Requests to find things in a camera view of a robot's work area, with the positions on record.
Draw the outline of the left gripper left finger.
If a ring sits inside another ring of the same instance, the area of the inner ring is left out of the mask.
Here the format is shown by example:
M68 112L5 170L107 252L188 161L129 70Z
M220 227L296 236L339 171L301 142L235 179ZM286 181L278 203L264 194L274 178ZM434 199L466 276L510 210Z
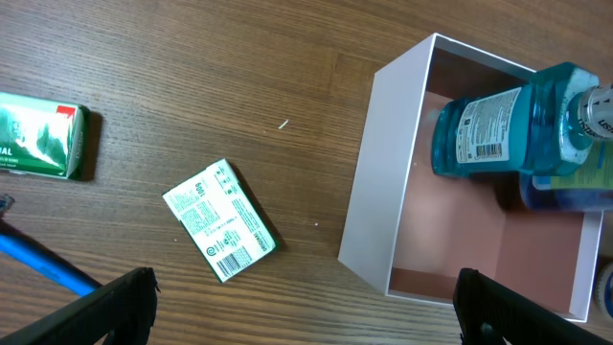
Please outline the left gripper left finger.
M148 342L157 310L152 268L139 267L34 323L1 338L1 345L140 345Z

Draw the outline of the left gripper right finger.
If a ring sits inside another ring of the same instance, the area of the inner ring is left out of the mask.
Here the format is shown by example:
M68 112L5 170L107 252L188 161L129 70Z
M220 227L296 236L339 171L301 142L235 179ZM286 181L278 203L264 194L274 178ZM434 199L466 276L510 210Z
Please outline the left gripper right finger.
M612 345L472 268L453 295L463 345Z

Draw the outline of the blue mouthwash bottle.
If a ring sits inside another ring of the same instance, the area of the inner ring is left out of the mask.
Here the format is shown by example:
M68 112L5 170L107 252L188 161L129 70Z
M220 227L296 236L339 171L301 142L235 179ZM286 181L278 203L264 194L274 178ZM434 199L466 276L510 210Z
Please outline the blue mouthwash bottle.
M579 169L596 143L611 139L611 86L563 62L514 88L448 103L435 126L431 166L448 177L563 176Z

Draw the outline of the white cotton bud tub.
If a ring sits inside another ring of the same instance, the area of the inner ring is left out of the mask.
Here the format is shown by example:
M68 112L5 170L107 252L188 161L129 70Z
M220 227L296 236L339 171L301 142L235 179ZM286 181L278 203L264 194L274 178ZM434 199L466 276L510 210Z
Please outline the white cotton bud tub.
M606 264L598 275L594 285L593 297L599 311L609 320L612 319L612 263Z

